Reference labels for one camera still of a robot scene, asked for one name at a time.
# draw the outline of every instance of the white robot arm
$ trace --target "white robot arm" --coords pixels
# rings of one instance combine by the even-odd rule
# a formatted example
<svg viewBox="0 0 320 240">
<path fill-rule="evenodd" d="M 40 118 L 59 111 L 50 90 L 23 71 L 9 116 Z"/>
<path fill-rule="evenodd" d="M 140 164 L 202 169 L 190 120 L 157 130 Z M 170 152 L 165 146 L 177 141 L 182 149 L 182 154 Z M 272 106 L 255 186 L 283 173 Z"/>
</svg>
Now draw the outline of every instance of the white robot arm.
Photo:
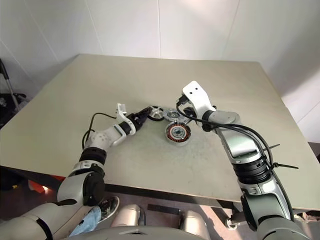
<svg viewBox="0 0 320 240">
<path fill-rule="evenodd" d="M 179 109 L 188 102 L 196 117 Z M 195 120 L 205 132 L 213 131 L 220 137 L 243 193 L 241 202 L 246 221 L 257 231 L 258 239 L 309 239 L 294 223 L 290 201 L 273 171 L 279 164 L 273 163 L 270 148 L 257 132 L 242 126 L 237 113 L 216 110 L 196 81 L 183 88 L 176 108 L 183 116 Z M 260 141 L 268 151 L 270 162 Z"/>
<path fill-rule="evenodd" d="M 56 203 L 45 203 L 0 226 L 0 239 L 44 240 L 69 236 L 86 214 L 104 197 L 104 164 L 108 149 L 138 131 L 151 108 L 126 115 L 124 104 L 117 105 L 115 124 L 92 134 L 85 143 L 79 162 L 61 183 Z"/>
</svg>

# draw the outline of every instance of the mechanical part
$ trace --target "mechanical part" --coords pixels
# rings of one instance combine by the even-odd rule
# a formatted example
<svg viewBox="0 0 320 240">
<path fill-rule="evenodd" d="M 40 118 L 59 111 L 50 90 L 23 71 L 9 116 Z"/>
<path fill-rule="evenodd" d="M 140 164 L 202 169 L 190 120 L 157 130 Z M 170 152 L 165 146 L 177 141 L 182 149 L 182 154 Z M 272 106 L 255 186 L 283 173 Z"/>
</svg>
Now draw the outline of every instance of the mechanical part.
<svg viewBox="0 0 320 240">
<path fill-rule="evenodd" d="M 190 106 L 184 108 L 183 111 L 188 116 L 192 116 L 192 117 L 196 117 L 197 116 L 195 110 Z"/>
<path fill-rule="evenodd" d="M 148 115 L 151 113 L 151 111 L 152 108 L 148 106 L 137 113 L 129 114 L 127 118 L 132 121 L 135 130 L 138 131 L 147 120 Z"/>
<path fill-rule="evenodd" d="M 104 131 L 91 134 L 79 162 L 61 183 L 56 203 L 45 203 L 0 226 L 0 239 L 61 239 L 66 238 L 84 216 L 103 199 L 104 164 L 110 147 L 138 131 L 151 108 L 125 116 L 124 104 L 117 104 L 117 120 Z"/>
<path fill-rule="evenodd" d="M 176 109 L 169 108 L 163 112 L 163 117 L 172 122 L 177 124 L 188 124 L 191 120 L 187 117 L 182 116 Z"/>
<path fill-rule="evenodd" d="M 237 224 L 232 223 L 232 219 L 230 217 L 224 220 L 224 226 L 229 230 L 236 230 L 238 228 Z"/>
<path fill-rule="evenodd" d="M 190 234 L 180 229 L 163 226 L 117 226 L 111 228 L 102 228 L 90 231 L 80 235 L 75 235 L 72 240 L 204 240 L 201 237 Z"/>
<path fill-rule="evenodd" d="M 284 223 L 283 226 L 279 226 L 280 230 L 276 233 L 270 231 L 262 234 L 260 239 L 280 239 L 285 236 L 283 234 L 286 230 L 287 236 L 292 237 L 292 233 L 296 231 L 295 227 L 298 228 L 298 226 L 287 228 L 286 222 L 294 224 L 293 220 L 290 221 L 292 219 L 289 209 L 290 202 L 288 197 L 285 197 L 286 193 L 279 179 L 272 171 L 272 167 L 274 167 L 271 166 L 272 162 L 267 162 L 261 143 L 257 138 L 254 138 L 254 135 L 258 136 L 258 133 L 247 131 L 248 127 L 241 126 L 237 113 L 216 110 L 211 105 L 207 93 L 196 81 L 185 86 L 182 92 L 183 95 L 176 104 L 177 110 L 179 110 L 179 106 L 191 103 L 193 111 L 199 119 L 197 121 L 193 118 L 193 120 L 197 121 L 197 124 L 205 132 L 214 131 L 220 137 L 243 192 L 241 202 L 245 219 L 250 228 L 259 232 L 260 225 L 265 221 L 279 220 Z M 232 221 L 231 223 L 227 221 L 226 225 L 231 226 L 232 223 Z M 308 239 L 308 237 L 302 234 L 296 239 Z"/>
<path fill-rule="evenodd" d="M 262 240 L 310 240 L 295 222 L 281 217 L 272 217 L 261 222 L 257 230 L 257 238 Z"/>
<path fill-rule="evenodd" d="M 164 110 L 159 106 L 151 106 L 152 110 L 148 115 L 148 118 L 152 121 L 162 121 L 164 118 Z"/>
<path fill-rule="evenodd" d="M 202 239 L 210 240 L 206 222 L 197 212 L 191 210 L 184 212 L 182 214 L 182 224 L 180 229 Z"/>
<path fill-rule="evenodd" d="M 165 129 L 166 139 L 176 146 L 184 146 L 191 137 L 190 127 L 183 123 L 171 123 Z"/>
<path fill-rule="evenodd" d="M 169 108 L 163 112 L 163 117 L 170 122 L 178 122 L 180 118 L 180 113 L 177 110 Z"/>
<path fill-rule="evenodd" d="M 138 226 L 140 218 L 140 207 L 130 204 L 122 207 L 111 223 L 111 228 L 120 226 Z"/>
</svg>

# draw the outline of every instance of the shoe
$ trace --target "shoe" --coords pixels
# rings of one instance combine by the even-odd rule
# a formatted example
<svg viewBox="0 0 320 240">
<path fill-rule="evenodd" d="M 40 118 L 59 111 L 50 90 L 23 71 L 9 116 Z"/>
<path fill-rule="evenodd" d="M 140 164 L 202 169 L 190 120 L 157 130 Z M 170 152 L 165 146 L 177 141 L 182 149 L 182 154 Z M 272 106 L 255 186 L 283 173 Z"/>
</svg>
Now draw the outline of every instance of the shoe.
<svg viewBox="0 0 320 240">
<path fill-rule="evenodd" d="M 115 214 L 115 212 L 119 208 L 119 204 L 120 204 L 120 199 L 117 196 L 113 196 L 107 200 L 102 201 L 98 205 L 101 209 L 101 219 L 98 222 L 98 224 L 110 218 L 113 214 Z"/>
</svg>

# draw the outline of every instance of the black cable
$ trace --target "black cable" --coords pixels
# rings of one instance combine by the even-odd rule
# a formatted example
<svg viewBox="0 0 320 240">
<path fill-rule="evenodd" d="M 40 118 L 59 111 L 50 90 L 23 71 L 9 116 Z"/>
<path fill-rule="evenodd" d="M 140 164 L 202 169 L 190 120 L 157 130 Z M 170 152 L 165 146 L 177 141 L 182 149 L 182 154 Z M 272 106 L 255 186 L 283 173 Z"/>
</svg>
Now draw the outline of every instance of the black cable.
<svg viewBox="0 0 320 240">
<path fill-rule="evenodd" d="M 82 149 L 85 148 L 85 143 L 86 143 L 85 138 L 86 138 L 87 135 L 89 135 L 89 130 L 87 130 L 87 131 L 84 133 L 83 137 L 82 137 Z"/>
<path fill-rule="evenodd" d="M 112 118 L 112 119 L 117 119 L 115 116 L 110 116 L 110 115 L 102 113 L 102 112 L 96 112 L 91 117 L 91 121 L 90 121 L 90 126 L 89 126 L 89 129 L 88 129 L 88 132 L 91 132 L 92 124 L 94 123 L 94 119 L 95 119 L 96 115 L 104 115 L 104 116 L 107 116 L 107 117 Z M 89 134 L 86 136 L 85 140 L 87 141 L 88 139 L 89 139 Z"/>
<path fill-rule="evenodd" d="M 92 125 L 94 123 L 94 119 L 95 119 L 96 115 L 103 115 L 103 116 L 107 116 L 107 117 L 109 117 L 111 119 L 117 119 L 115 116 L 110 116 L 110 115 L 108 115 L 106 113 L 103 113 L 103 112 L 96 112 L 95 114 L 93 114 L 92 117 L 91 117 L 89 129 L 84 133 L 84 135 L 82 137 L 82 149 L 85 148 L 85 143 L 89 139 L 90 132 L 94 132 L 95 131 L 95 130 L 92 129 Z"/>
<path fill-rule="evenodd" d="M 257 140 L 257 138 L 262 142 L 262 144 L 264 145 L 264 148 L 266 149 L 266 151 L 268 153 L 268 160 L 266 158 L 264 158 L 265 162 L 266 162 L 268 168 L 270 169 L 270 171 L 272 172 L 272 174 L 274 175 L 274 178 L 277 181 L 277 183 L 278 183 L 278 185 L 279 185 L 279 187 L 280 187 L 280 189 L 281 189 L 281 191 L 283 193 L 284 199 L 286 201 L 286 204 L 288 206 L 288 210 L 289 210 L 289 213 L 290 213 L 290 219 L 291 219 L 291 221 L 294 222 L 295 221 L 295 216 L 294 216 L 294 213 L 293 213 L 292 206 L 291 206 L 290 200 L 288 198 L 288 195 L 287 195 L 287 193 L 285 191 L 284 186 L 280 182 L 280 179 L 278 178 L 277 174 L 273 170 L 273 168 L 276 167 L 276 165 L 274 165 L 274 164 L 278 165 L 278 163 L 274 163 L 271 149 L 270 149 L 269 145 L 267 144 L 267 142 L 265 141 L 265 139 L 258 132 L 256 132 L 255 130 L 253 130 L 252 128 L 250 128 L 248 126 L 239 125 L 239 124 L 219 124 L 219 123 L 213 123 L 213 122 L 210 122 L 210 121 L 207 121 L 207 120 L 199 119 L 199 118 L 196 118 L 196 117 L 189 116 L 189 115 L 185 114 L 184 112 L 182 112 L 179 109 L 179 106 L 180 106 L 179 103 L 177 103 L 176 104 L 176 110 L 178 111 L 178 113 L 180 113 L 182 116 L 184 116 L 184 117 L 186 117 L 188 119 L 191 119 L 191 120 L 194 120 L 196 122 L 203 123 L 203 124 L 208 124 L 208 125 L 214 126 L 214 128 L 225 128 L 225 129 L 233 130 L 233 131 L 236 131 L 238 133 L 241 133 L 241 134 L 244 134 L 244 135 L 248 136 L 257 145 L 260 153 L 263 156 L 265 156 L 263 148 L 262 148 L 260 142 Z M 244 130 L 241 130 L 241 129 L 244 129 L 244 130 L 247 130 L 247 131 L 253 133 L 254 135 L 256 135 L 257 138 L 254 135 L 249 134 L 248 132 L 246 132 Z"/>
</svg>

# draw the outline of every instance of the beige table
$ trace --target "beige table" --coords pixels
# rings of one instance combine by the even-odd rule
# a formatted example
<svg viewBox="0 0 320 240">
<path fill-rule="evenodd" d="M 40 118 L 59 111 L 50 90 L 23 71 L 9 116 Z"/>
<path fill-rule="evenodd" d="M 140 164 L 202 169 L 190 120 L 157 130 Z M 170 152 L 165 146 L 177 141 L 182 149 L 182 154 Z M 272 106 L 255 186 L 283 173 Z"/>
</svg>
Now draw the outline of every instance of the beige table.
<svg viewBox="0 0 320 240">
<path fill-rule="evenodd" d="M 196 80 L 219 109 L 240 114 L 243 124 L 269 143 L 294 208 L 320 210 L 320 164 L 256 62 L 168 60 L 80 55 L 0 132 L 3 166 L 66 176 L 78 162 L 81 140 L 95 112 L 115 114 L 116 103 L 136 112 L 149 105 L 174 107 L 182 88 Z M 95 130 L 115 121 L 98 116 Z M 112 148 L 105 181 L 114 185 L 240 201 L 233 168 L 218 136 L 190 124 L 184 147 L 164 137 L 166 121 L 148 120 L 136 135 Z"/>
</svg>

